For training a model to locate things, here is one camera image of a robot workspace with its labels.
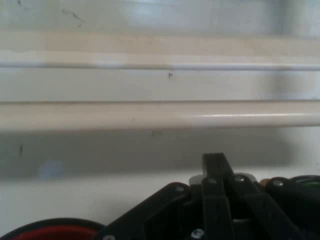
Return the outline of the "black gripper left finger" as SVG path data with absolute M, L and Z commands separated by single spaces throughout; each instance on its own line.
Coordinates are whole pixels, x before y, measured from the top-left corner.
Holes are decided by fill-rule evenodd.
M 98 240 L 185 240 L 200 229 L 200 240 L 234 240 L 225 180 L 233 175 L 223 153 L 202 157 L 204 178 L 198 184 L 174 182 L 105 226 Z

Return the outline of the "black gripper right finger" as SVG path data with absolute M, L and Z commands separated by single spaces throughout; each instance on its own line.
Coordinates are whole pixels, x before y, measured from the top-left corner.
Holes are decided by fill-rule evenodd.
M 275 177 L 265 185 L 235 174 L 216 154 L 216 239 L 310 240 L 312 187 Z

